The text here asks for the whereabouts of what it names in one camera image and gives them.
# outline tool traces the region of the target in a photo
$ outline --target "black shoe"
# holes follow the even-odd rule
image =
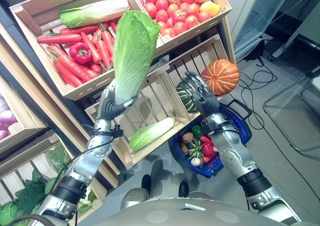
[[[141,188],[144,188],[148,191],[148,194],[150,196],[151,191],[151,177],[150,175],[144,175],[141,180]]]
[[[182,181],[179,186],[179,198],[186,198],[189,195],[189,185],[187,182]]]

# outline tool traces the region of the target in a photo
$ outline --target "green cabbage leaf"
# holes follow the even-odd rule
[[[113,48],[116,104],[124,103],[141,90],[155,54],[159,29],[141,11],[128,10],[121,17]]]

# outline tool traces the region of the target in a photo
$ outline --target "blue basket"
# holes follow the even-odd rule
[[[230,105],[232,103],[237,103],[238,105],[243,107],[248,112],[248,115],[246,115],[245,117],[242,117],[239,113],[237,113],[235,110],[230,108]],[[245,105],[243,105],[241,102],[239,102],[238,100],[233,100],[228,105],[224,105],[220,103],[220,113],[223,115],[223,117],[226,120],[231,120],[231,119],[233,120],[233,126],[236,129],[236,131],[239,133],[241,142],[243,144],[246,144],[249,141],[249,139],[251,139],[252,137],[251,130],[248,124],[246,123],[246,118],[248,118],[252,114],[252,111],[248,109]],[[177,152],[178,156],[184,161],[184,163],[188,165],[189,168],[197,172],[198,174],[201,174],[209,179],[212,177],[212,175],[215,176],[217,172],[223,168],[223,164],[220,160],[219,154],[216,154],[208,163],[204,164],[203,167],[200,169],[198,167],[193,166],[190,163],[190,161],[185,158],[185,156],[183,155],[180,149],[180,142],[181,142],[182,136],[187,132],[191,132],[191,128],[194,125],[200,125],[202,119],[203,118],[201,116],[196,118],[186,128],[182,129],[180,132],[175,134],[172,140],[173,140],[174,150]]]

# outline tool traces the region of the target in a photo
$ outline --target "orange pumpkin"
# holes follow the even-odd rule
[[[211,62],[203,70],[201,77],[215,95],[224,95],[238,85],[240,73],[235,64],[228,60],[220,59]]]

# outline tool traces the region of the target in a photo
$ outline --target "red onion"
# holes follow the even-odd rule
[[[0,140],[8,136],[8,132],[5,130],[0,130]]]
[[[4,112],[5,110],[10,110],[5,99],[0,98],[0,113]]]
[[[17,122],[17,119],[12,113],[12,111],[6,110],[0,113],[0,122],[9,127],[13,123]]]
[[[8,126],[4,125],[2,122],[0,122],[0,130],[8,130]]]

